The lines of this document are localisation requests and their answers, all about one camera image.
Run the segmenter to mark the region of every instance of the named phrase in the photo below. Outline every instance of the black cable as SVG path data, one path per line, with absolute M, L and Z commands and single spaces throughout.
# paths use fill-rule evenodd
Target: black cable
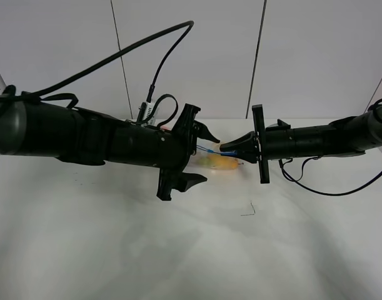
M 160 105 L 160 102 L 163 101 L 163 100 L 166 99 L 166 98 L 174 99 L 174 101 L 175 101 L 175 103 L 176 103 L 176 108 L 175 108 L 174 112 L 171 114 L 171 116 L 170 116 L 167 120 L 165 120 L 165 121 L 163 121 L 163 122 L 160 122 L 160 123 L 157 125 L 157 128 L 160 128 L 161 126 L 167 124 L 167 123 L 170 122 L 172 119 L 174 119 L 175 115 L 176 115 L 177 112 L 178 112 L 178 102 L 177 102 L 177 99 L 176 99 L 173 95 L 170 95 L 170 94 L 164 94 L 164 95 L 162 95 L 162 96 L 156 101 L 156 103 L 155 103 L 155 105 L 154 105 L 154 107 L 153 107 L 153 109 L 152 109 L 150 115 L 149 115 L 145 120 L 142 120 L 142 121 L 139 121 L 139 122 L 135 122 L 134 124 L 136 124 L 136 125 L 142 125 L 142 124 L 146 124 L 147 122 L 149 122 L 149 121 L 153 118 L 154 114 L 156 113 L 156 110 L 157 110 L 158 106 Z
M 283 176 L 286 178 L 290 178 L 292 179 L 292 182 L 296 183 L 297 185 L 299 185 L 300 187 L 304 188 L 304 189 L 307 189 L 308 191 L 312 192 L 312 193 L 315 193 L 315 194 L 319 194 L 319 195 L 322 195 L 322 196 L 333 196 L 333 197 L 337 197 L 337 196 L 346 196 L 346 195 L 350 195 L 350 194 L 353 194 L 353 193 L 356 193 L 358 191 L 361 191 L 362 189 L 368 187 L 370 184 L 374 183 L 377 179 L 379 179 L 381 176 L 382 176 L 382 171 L 380 173 L 378 173 L 377 176 L 375 176 L 372 180 L 370 180 L 369 182 L 367 182 L 366 184 L 362 185 L 361 187 L 358 187 L 357 189 L 354 189 L 352 191 L 349 191 L 349 192 L 342 192 L 342 193 L 339 193 L 339 194 L 331 194 L 331 193 L 328 193 L 328 192 L 319 192 L 319 191 L 316 191 L 314 189 L 311 189 L 310 187 L 308 188 L 307 186 L 304 186 L 303 184 L 301 184 L 300 182 L 298 182 L 297 180 L 295 180 L 291 175 L 289 175 L 285 170 L 284 170 L 284 167 L 281 168 L 281 172 L 283 173 Z
M 169 51 L 164 55 L 163 59 L 161 60 L 158 69 L 156 70 L 156 73 L 153 77 L 152 84 L 149 88 L 148 96 L 146 97 L 146 102 L 150 103 L 152 101 L 152 95 L 154 91 L 154 86 L 156 85 L 156 81 L 158 80 L 158 76 L 160 73 L 161 68 L 163 67 L 164 62 L 167 60 L 168 56 L 172 53 L 172 51 L 178 46 L 178 44 L 185 38 L 185 36 L 191 31 L 193 27 L 193 22 L 192 24 L 189 25 L 189 27 L 185 30 L 184 33 L 179 37 L 179 39 L 171 46 Z
M 64 86 L 67 86 L 68 84 L 70 83 L 73 83 L 74 81 L 92 73 L 93 71 L 105 66 L 106 64 L 112 62 L 113 60 L 117 59 L 117 58 L 120 58 L 121 56 L 123 56 L 124 54 L 127 54 L 128 52 L 142 46 L 142 45 L 145 45 L 157 38 L 160 38 L 162 36 L 165 36 L 173 31 L 177 31 L 178 29 L 181 29 L 181 28 L 185 28 L 185 27 L 188 27 L 187 30 L 184 32 L 184 34 L 178 39 L 178 41 L 174 44 L 175 46 L 178 45 L 179 42 L 181 42 L 181 40 L 185 37 L 185 35 L 187 35 L 187 33 L 189 32 L 189 30 L 191 30 L 191 28 L 193 27 L 193 24 L 194 22 L 193 21 L 188 21 L 188 22 L 184 22 L 184 23 L 181 23 L 181 24 L 178 24 L 178 25 L 175 25 L 173 27 L 170 27 L 170 28 L 167 28 L 165 30 L 162 30 L 158 33 L 155 33 L 155 34 L 152 34 L 151 36 L 148 36 L 147 38 L 144 38 L 138 42 L 135 42 L 134 44 L 128 46 L 128 47 L 125 47 L 124 49 L 114 53 L 113 55 L 107 57 L 106 59 L 103 59 L 102 61 L 94 64 L 93 66 L 53 85 L 53 86 L 50 86 L 50 87 L 47 87 L 46 89 L 42 89 L 40 91 L 37 91 L 37 92 L 32 92 L 32 93 L 28 93 L 28 94 L 25 94 L 25 95 L 21 95 L 21 96 L 13 96 L 13 97 L 0 97 L 0 102 L 5 102 L 5 101 L 10 101 L 10 102 L 18 102 L 18 101 L 27 101 L 27 100 L 31 100 L 33 99 L 34 97 L 41 97 L 41 96 L 44 96 L 44 95 L 47 95 L 47 94 L 50 94 L 50 93 L 53 93 L 54 91 L 57 91 L 58 89 L 61 89 L 63 88 Z M 172 47 L 169 52 L 165 55 L 165 57 L 163 58 L 164 60 L 167 58 L 168 54 L 171 53 L 171 51 L 174 49 L 175 47 Z
M 302 173 L 301 173 L 301 177 L 300 177 L 298 180 L 295 180 L 295 179 L 293 179 L 293 178 L 291 179 L 291 178 L 285 176 L 284 173 L 283 173 L 285 179 L 288 180 L 288 181 L 291 181 L 292 183 L 294 183 L 294 182 L 296 182 L 296 181 L 300 181 L 300 180 L 303 178 L 303 171 L 304 171 L 304 167 L 305 167 L 305 165 L 306 165 L 309 161 L 311 161 L 312 159 L 314 159 L 314 160 L 316 161 L 316 160 L 318 160 L 319 158 L 320 158 L 320 157 L 311 157 L 311 158 L 305 159 L 305 160 L 303 161 L 303 163 L 302 163 Z M 284 166 L 285 166 L 286 164 L 289 164 L 289 163 L 291 163 L 291 162 L 293 162 L 293 159 L 290 159 L 289 161 L 286 161 L 285 163 L 283 163 L 283 162 L 282 162 L 282 159 L 280 159 L 280 160 L 279 160 L 279 167 L 280 167 L 281 170 L 282 170 L 282 169 L 284 169 Z
M 75 105 L 78 104 L 78 98 L 76 95 L 71 94 L 70 92 L 62 92 L 61 94 L 52 95 L 46 98 L 41 99 L 41 101 L 61 101 L 61 100 L 71 100 L 70 103 L 66 106 L 68 109 L 72 109 Z

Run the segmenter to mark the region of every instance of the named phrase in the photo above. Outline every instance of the blue wire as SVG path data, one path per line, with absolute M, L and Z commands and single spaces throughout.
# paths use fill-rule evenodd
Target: blue wire
M 205 147 L 200 146 L 200 145 L 197 145 L 196 148 L 199 150 L 205 151 L 207 153 L 214 153 L 214 154 L 219 154 L 219 155 L 223 155 L 223 156 L 236 155 L 236 152 L 216 152 L 216 151 L 210 150 L 210 149 L 205 148 Z

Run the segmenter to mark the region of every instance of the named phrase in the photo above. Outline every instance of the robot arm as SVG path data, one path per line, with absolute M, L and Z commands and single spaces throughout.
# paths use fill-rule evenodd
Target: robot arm
M 2 96 L 12 97 L 14 92 L 9 86 Z M 157 196 L 168 201 L 172 189 L 185 192 L 207 181 L 202 175 L 183 172 L 196 152 L 197 138 L 219 143 L 204 124 L 194 120 L 199 111 L 185 104 L 169 131 L 80 107 L 15 102 L 0 116 L 0 154 L 47 156 L 89 166 L 111 161 L 160 168 Z
M 291 128 L 282 120 L 264 126 L 263 107 L 252 107 L 254 131 L 223 144 L 221 151 L 236 151 L 234 157 L 259 163 L 260 182 L 269 183 L 268 160 L 305 157 L 358 156 L 382 146 L 382 99 L 365 114 L 346 117 L 328 125 Z
M 191 186 L 205 182 L 207 179 L 202 175 L 183 172 L 190 155 L 196 153 L 197 138 L 219 143 L 204 124 L 195 121 L 200 108 L 185 104 L 170 131 L 161 129 L 159 125 L 147 125 L 153 113 L 145 111 L 146 106 L 152 106 L 154 85 L 165 60 L 193 24 L 188 21 L 153 34 L 46 89 L 15 96 L 16 88 L 8 86 L 0 96 L 0 154 L 48 156 L 67 163 L 90 166 L 112 161 L 160 168 L 157 196 L 164 201 L 171 200 L 172 189 L 185 192 Z M 186 28 L 185 32 L 163 57 L 156 71 L 146 106 L 137 122 L 121 121 L 100 112 L 76 107 L 78 99 L 73 94 L 44 97 L 143 44 L 182 28 Z M 45 103 L 63 99 L 71 100 L 67 107 Z M 220 149 L 222 152 L 233 152 L 232 157 L 250 163 L 258 162 L 261 183 L 269 183 L 268 160 L 271 159 L 356 156 L 364 154 L 367 149 L 382 146 L 381 102 L 377 101 L 370 112 L 358 117 L 347 117 L 329 125 L 296 129 L 291 129 L 289 124 L 281 120 L 278 120 L 277 126 L 265 128 L 262 106 L 253 106 L 254 131 L 221 145 Z

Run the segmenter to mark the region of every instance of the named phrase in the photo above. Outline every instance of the table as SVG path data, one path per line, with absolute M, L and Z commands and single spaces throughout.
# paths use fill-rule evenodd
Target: table
M 223 141 L 253 130 L 202 122 Z M 381 170 L 374 149 L 312 161 L 303 182 L 343 192 Z M 252 164 L 188 171 L 208 182 L 161 202 L 157 169 L 0 156 L 0 299 L 382 299 L 382 178 L 333 198 L 277 162 L 266 185 Z

